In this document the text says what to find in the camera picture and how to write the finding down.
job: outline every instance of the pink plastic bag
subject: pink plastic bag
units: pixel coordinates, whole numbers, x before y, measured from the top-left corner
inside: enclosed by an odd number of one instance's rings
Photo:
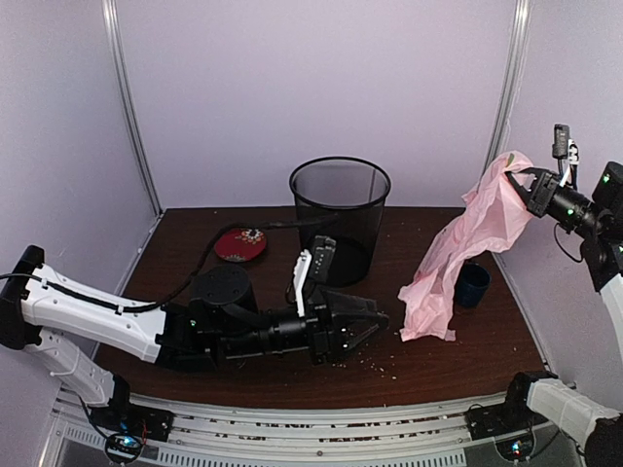
[[[465,212],[433,240],[411,285],[398,299],[407,304],[402,341],[436,336],[455,340],[448,330],[452,318],[455,283],[463,262],[485,250],[509,249],[532,218],[504,172],[531,167],[523,154],[513,151],[495,159],[480,183],[463,196]]]

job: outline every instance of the wastebasket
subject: wastebasket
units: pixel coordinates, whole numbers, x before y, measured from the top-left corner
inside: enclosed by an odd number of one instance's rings
[[[305,162],[290,175],[299,220],[338,214],[331,224],[299,229],[302,248],[309,248],[316,235],[336,240],[327,285],[345,287],[368,273],[390,188],[379,166],[346,156]]]

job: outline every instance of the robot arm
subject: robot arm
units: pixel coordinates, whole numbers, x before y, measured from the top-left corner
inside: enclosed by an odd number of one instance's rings
[[[136,437],[167,440],[173,414],[132,404],[128,383],[95,365],[64,332],[182,372],[215,370],[220,358],[304,349],[314,364],[339,361],[386,328],[388,318],[374,301],[316,287],[326,280],[335,247],[317,237],[294,270],[296,301],[262,313],[238,266],[193,275],[185,283],[188,306],[146,304],[70,280],[45,264],[41,248],[29,246],[14,271],[0,276],[8,279],[0,292],[0,344],[38,357],[71,387],[85,411],[92,408],[93,426],[117,432],[106,436],[111,460],[128,463],[142,446]]]
[[[559,173],[530,168],[528,188],[512,174],[510,183],[528,211],[536,217],[549,215],[568,233],[583,238],[581,260],[585,260],[595,291],[600,293],[612,319],[623,358],[623,165],[609,162],[592,194],[592,200],[577,191],[577,146],[568,126],[554,128],[553,157]],[[562,161],[568,169],[562,170]],[[518,426],[535,413],[554,422],[585,452],[589,467],[623,465],[619,446],[623,443],[623,417],[568,388],[553,375],[518,374],[507,393],[499,420]]]

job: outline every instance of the wooden table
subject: wooden table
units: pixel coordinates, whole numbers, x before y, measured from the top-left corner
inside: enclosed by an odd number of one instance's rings
[[[396,295],[409,284],[432,238],[455,208],[385,209],[373,265],[346,293],[376,299],[390,317],[377,335],[343,365],[314,367],[307,352],[223,362],[216,373],[185,375],[139,361],[103,345],[97,363],[123,376],[132,391],[166,399],[270,409],[345,409],[445,401],[504,391],[515,373],[541,370],[524,318],[497,268],[484,254],[478,262],[493,282],[469,313],[457,306],[450,329],[457,341],[433,337],[402,342],[404,304]],[[292,208],[170,209],[160,222],[126,290],[155,300],[189,272],[205,243],[233,221],[289,219]],[[260,308],[285,305],[283,291],[299,253],[295,231],[271,231],[269,247],[245,264]],[[219,262],[214,257],[210,265]],[[188,295],[180,296],[185,304]]]

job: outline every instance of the red coaster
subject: red coaster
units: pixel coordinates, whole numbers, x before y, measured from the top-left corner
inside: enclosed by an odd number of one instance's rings
[[[266,248],[266,235],[258,229],[233,229],[214,245],[214,252],[231,263],[251,261]]]

